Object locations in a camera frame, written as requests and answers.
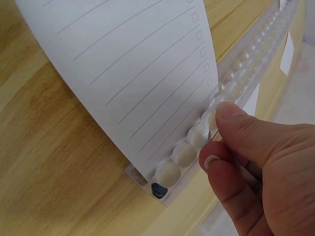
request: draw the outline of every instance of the finger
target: finger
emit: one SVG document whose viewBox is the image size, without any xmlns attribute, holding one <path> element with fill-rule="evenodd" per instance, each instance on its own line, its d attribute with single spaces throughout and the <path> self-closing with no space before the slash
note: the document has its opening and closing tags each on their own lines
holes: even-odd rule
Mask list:
<svg viewBox="0 0 315 236">
<path fill-rule="evenodd" d="M 216 156 L 219 159 L 230 163 L 233 162 L 233 156 L 223 142 L 219 141 L 209 142 L 206 146 L 204 146 L 201 149 L 199 153 L 199 165 L 205 172 L 207 172 L 205 162 L 208 159 L 208 157 L 211 156 Z"/>
<path fill-rule="evenodd" d="M 255 163 L 238 154 L 235 154 L 234 156 L 241 166 L 248 170 L 257 180 L 262 181 L 262 170 Z"/>
<path fill-rule="evenodd" d="M 258 199 L 260 201 L 262 200 L 262 183 L 258 181 L 248 170 L 241 167 L 237 161 L 235 161 L 234 156 L 228 150 L 224 142 L 209 142 L 200 151 L 199 165 L 205 172 L 207 172 L 208 161 L 213 159 L 221 159 L 232 164 L 240 172 L 246 184 L 253 190 L 255 194 L 257 194 Z"/>
<path fill-rule="evenodd" d="M 272 235 L 261 202 L 230 163 L 222 160 L 211 162 L 208 179 L 239 235 Z"/>
<path fill-rule="evenodd" d="M 245 183 L 251 189 L 251 191 L 258 197 L 262 203 L 262 182 L 257 180 L 247 169 L 240 166 L 239 170 L 241 177 L 245 180 Z"/>
<path fill-rule="evenodd" d="M 293 126 L 258 120 L 230 102 L 218 105 L 216 122 L 224 143 L 261 169 L 293 129 Z"/>
</svg>

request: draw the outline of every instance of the hand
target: hand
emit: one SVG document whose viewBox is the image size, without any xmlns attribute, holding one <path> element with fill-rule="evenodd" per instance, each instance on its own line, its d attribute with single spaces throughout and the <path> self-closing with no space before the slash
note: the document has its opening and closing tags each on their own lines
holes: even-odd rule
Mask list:
<svg viewBox="0 0 315 236">
<path fill-rule="evenodd" d="M 315 235 L 315 126 L 281 125 L 221 103 L 223 138 L 199 164 L 241 236 Z"/>
</svg>

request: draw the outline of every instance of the paper sheet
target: paper sheet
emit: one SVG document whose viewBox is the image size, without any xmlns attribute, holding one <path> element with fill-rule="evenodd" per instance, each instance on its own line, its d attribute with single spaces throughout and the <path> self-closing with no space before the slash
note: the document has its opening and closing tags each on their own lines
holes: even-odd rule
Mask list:
<svg viewBox="0 0 315 236">
<path fill-rule="evenodd" d="M 286 5 L 287 0 L 280 0 L 280 11 L 283 10 L 284 6 Z"/>
<path fill-rule="evenodd" d="M 282 56 L 282 60 L 281 60 L 281 64 L 280 64 L 280 69 L 287 76 L 289 75 L 289 72 L 291 69 L 293 55 L 294 55 L 294 45 L 292 42 L 291 34 L 289 32 L 287 35 L 286 45 L 284 48 L 284 52 L 283 52 L 283 56 Z"/>
<path fill-rule="evenodd" d="M 243 110 L 251 116 L 255 116 L 258 95 L 259 95 L 259 84 L 255 88 L 254 92 L 252 92 L 251 97 L 249 98 L 249 100 L 247 101 L 247 103 L 245 104 L 243 108 Z"/>
<path fill-rule="evenodd" d="M 75 95 L 150 179 L 218 84 L 203 1 L 17 0 L 17 4 Z"/>
</svg>

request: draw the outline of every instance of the white paper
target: white paper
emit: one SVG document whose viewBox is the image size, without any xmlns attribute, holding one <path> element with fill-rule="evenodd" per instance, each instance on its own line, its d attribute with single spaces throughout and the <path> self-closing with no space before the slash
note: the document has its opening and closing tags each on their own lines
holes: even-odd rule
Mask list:
<svg viewBox="0 0 315 236">
<path fill-rule="evenodd" d="M 280 0 L 280 11 L 283 10 L 284 6 L 286 5 L 287 0 Z"/>
<path fill-rule="evenodd" d="M 17 4 L 75 95 L 150 179 L 218 84 L 203 1 Z"/>
<path fill-rule="evenodd" d="M 287 76 L 289 75 L 289 72 L 291 69 L 293 55 L 294 55 L 294 46 L 293 46 L 292 38 L 291 38 L 291 35 L 289 32 L 287 35 L 286 45 L 284 48 L 284 52 L 283 52 L 283 56 L 282 56 L 282 60 L 281 60 L 281 64 L 280 64 L 280 69 Z"/>
<path fill-rule="evenodd" d="M 255 88 L 254 92 L 252 93 L 251 97 L 249 98 L 249 100 L 247 101 L 247 103 L 245 104 L 243 108 L 243 110 L 251 116 L 255 116 L 258 95 L 259 95 L 259 84 Z"/>
</svg>

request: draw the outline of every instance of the checkbox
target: checkbox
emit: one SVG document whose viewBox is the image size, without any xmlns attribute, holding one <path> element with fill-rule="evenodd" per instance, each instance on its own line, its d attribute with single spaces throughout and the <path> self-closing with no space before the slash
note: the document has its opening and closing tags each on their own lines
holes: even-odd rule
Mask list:
<svg viewBox="0 0 315 236">
<path fill-rule="evenodd" d="M 204 69 L 205 72 L 207 73 L 208 70 L 209 70 L 209 64 L 205 64 L 205 65 L 203 66 L 203 69 Z"/>
<path fill-rule="evenodd" d="M 200 50 L 200 55 L 201 55 L 202 58 L 203 58 L 204 55 L 206 55 L 206 49 L 205 48 L 202 48 Z"/>
<path fill-rule="evenodd" d="M 192 21 L 196 22 L 198 20 L 197 12 L 192 13 L 191 18 L 192 18 Z"/>
<path fill-rule="evenodd" d="M 202 39 L 202 31 L 201 31 L 201 30 L 199 30 L 196 35 L 197 35 L 197 40 L 198 40 L 198 41 L 199 41 L 200 39 Z"/>
<path fill-rule="evenodd" d="M 210 77 L 210 79 L 208 79 L 208 87 L 212 84 L 212 77 Z"/>
</svg>

